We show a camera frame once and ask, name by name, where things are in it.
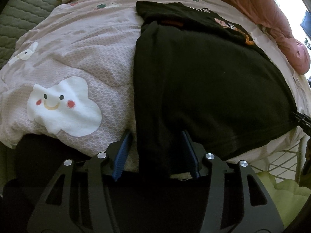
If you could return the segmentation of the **yellow-green cloth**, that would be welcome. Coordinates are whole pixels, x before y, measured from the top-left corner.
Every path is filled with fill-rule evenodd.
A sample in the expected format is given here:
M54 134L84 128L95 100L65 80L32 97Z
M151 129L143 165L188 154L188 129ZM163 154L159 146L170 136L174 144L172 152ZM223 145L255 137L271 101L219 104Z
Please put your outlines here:
M300 187L292 179L285 179L278 183L275 177L268 172L257 173L257 177L261 180L276 205L284 227L288 227L308 200L310 189Z

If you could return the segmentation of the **beige cartoon print blanket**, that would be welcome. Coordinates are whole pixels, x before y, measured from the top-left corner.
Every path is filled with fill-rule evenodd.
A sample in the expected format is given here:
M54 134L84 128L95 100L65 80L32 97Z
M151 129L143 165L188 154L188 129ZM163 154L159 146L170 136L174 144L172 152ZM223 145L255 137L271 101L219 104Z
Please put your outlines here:
M63 0L24 34L1 69L1 142L13 148L28 133L58 138L89 156L135 129L132 69L142 19L139 0ZM301 113L310 87L278 49L236 8L221 0L181 2L241 24L283 74Z

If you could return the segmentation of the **grey-green quilted headboard cushion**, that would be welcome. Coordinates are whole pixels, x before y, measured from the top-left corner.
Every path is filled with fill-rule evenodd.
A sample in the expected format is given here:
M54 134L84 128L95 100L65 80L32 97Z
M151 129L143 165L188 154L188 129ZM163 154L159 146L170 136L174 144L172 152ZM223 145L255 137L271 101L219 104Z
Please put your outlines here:
M46 19L62 0L8 0L1 11L1 67L11 58L17 40Z

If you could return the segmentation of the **pink puffy duvet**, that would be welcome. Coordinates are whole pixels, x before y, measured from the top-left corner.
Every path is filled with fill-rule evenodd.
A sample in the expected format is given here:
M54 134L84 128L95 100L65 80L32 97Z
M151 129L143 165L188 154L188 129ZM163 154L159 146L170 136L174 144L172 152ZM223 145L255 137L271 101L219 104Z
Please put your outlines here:
M292 34L289 21L274 0L222 0L266 28L290 65L301 75L310 68L307 48Z

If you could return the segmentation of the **black t-shirt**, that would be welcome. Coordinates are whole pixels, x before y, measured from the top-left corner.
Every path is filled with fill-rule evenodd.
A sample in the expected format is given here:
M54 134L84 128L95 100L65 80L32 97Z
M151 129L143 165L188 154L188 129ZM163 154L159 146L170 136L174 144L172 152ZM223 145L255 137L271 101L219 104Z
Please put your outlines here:
M139 170L193 171L185 141L222 160L296 128L281 71L239 25L210 9L138 1L133 66Z

